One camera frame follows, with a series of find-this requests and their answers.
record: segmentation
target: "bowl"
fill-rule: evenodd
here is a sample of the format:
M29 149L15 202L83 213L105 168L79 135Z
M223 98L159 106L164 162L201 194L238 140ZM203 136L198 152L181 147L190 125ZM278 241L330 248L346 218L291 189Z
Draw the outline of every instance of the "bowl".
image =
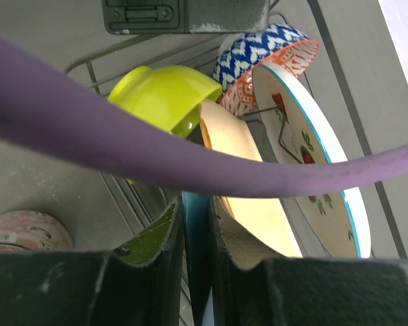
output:
M108 100L175 136L186 138L199 123L199 105L217 101L222 86L184 66L138 67L114 87Z
M280 65L266 62L254 69L252 82L260 111L277 107L260 112L260 118L279 163L347 161L322 110L293 74ZM300 216L305 217L329 255L370 257L369 220L357 187L334 194L297 197L295 200Z
M262 33L244 33L234 38L230 35L222 42L222 55L216 61L212 78L222 85L224 94L219 103L236 116L257 110L252 89L252 71L257 64L274 62L298 77L319 49L316 40L279 23L270 24Z

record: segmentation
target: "dish rack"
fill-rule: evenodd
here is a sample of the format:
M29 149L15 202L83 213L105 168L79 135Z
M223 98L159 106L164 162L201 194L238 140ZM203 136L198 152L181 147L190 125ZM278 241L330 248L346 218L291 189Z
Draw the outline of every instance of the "dish rack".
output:
M350 92L347 92L348 85L342 72L341 64L335 53L332 41L329 37L329 32L326 28L326 24L323 20L323 15L320 12L320 8L316 0L309 0L309 6L313 12L314 19L319 28L322 39L320 40L325 44L325 48L321 44L321 52L327 52L331 61L331 65L337 76L337 82L345 98L345 102L350 112L356 112L354 100L351 98ZM286 16L281 12L273 10L271 12L270 22L283 22L290 24ZM77 70L80 70L81 75L86 76L87 82L84 82L85 86L96 92L102 97L107 97L112 90L113 86L120 80L122 76L127 74L135 67L147 65L150 67L159 67L162 65L186 65L193 67L194 69L210 75L214 66L214 63L218 57L218 48L222 43L222 40L226 35L155 35L145 34L137 35L113 46L104 48L88 56L85 56L71 65L69 65L65 73L72 76ZM141 60L133 60L133 63L128 62L126 65L121 65L117 72L103 71L101 68L96 67L97 61L115 60L115 57L120 52L127 52L137 49L138 47L147 45L147 48L151 48L156 44L159 39L170 37L172 39L177 38L194 38L193 42L187 42L175 49L167 50L161 54L156 54L149 59L141 58ZM310 91L311 95L315 98L309 82L308 71L300 77L301 82ZM249 114L243 117L247 121L248 126L252 132L254 140L256 141L263 160L268 162L276 162L275 156L271 149L269 140L267 139L266 130L264 124L260 119L260 114ZM201 133L199 130L195 130L189 137L189 140L196 143L201 142ZM106 188L108 189L113 201L115 202L124 220L128 221L129 227L134 235L138 234L142 229L149 226L154 217L160 216L160 213L164 209L168 201L175 195L175 191L171 189L162 189L153 187L143 183L129 184L127 180L118 178L111 175L100 173L102 180L104 181ZM307 225L306 218L302 215L297 203L294 199L284 200L284 207L290 216L290 222L295 230L295 236L300 242L300 247L303 253L306 252L306 247L313 248L313 252L310 255L324 256L327 255L324 247L318 242L315 234L312 233L312 229ZM301 238L308 242L303 245ZM184 268L182 279L182 293L180 304L180 325L193 325L192 313L190 309L190 296L188 293L188 277L186 271L186 258L184 255Z

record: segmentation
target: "chevron pattern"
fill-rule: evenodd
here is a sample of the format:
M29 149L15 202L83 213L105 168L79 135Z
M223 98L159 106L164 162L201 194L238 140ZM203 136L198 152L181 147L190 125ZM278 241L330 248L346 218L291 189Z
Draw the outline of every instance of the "chevron pattern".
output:
M306 34L285 24L270 24L263 33L244 33L222 53L211 76L222 85L222 91L226 92L262 59L304 39L309 39Z

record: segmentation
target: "black strip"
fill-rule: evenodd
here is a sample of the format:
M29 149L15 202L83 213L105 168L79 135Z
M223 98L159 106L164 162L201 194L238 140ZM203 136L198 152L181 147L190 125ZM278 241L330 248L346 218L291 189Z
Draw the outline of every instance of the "black strip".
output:
M334 43L331 39L328 27L325 23L325 18L320 9L318 0L307 0L311 12L313 13L314 19L316 24L319 28L319 32L322 36L322 39L325 44L326 52L331 61L331 65L333 66L335 77L339 82L339 87L343 98L345 100L347 110L349 111L349 115L351 117L352 123L355 128L356 135L360 140L360 145L364 156L372 155L371 148L369 146L369 142L367 141L366 134L364 132L364 128L362 127L360 115L356 109L354 98L352 97L352 93L350 91L349 85L347 84L347 80L345 74L343 72L343 68L341 67L339 56L337 55L337 51L335 49ZM399 233L398 226L396 223L396 219L394 218L394 214L392 208L390 206L390 202L388 200L386 190L382 182L375 183L375 188L379 196L379 200L382 205L382 209L384 210L384 214L387 219L388 227L390 228L394 245L396 246L397 252L401 259L408 259L407 252L403 245L403 241L401 238L401 234Z

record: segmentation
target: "screw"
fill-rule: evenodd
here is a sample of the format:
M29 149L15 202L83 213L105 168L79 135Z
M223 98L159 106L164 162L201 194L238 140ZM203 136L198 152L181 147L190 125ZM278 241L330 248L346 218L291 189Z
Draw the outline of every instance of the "screw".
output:
M130 251L127 248L116 248L116 249L114 249L114 253L117 254L120 257L130 255Z

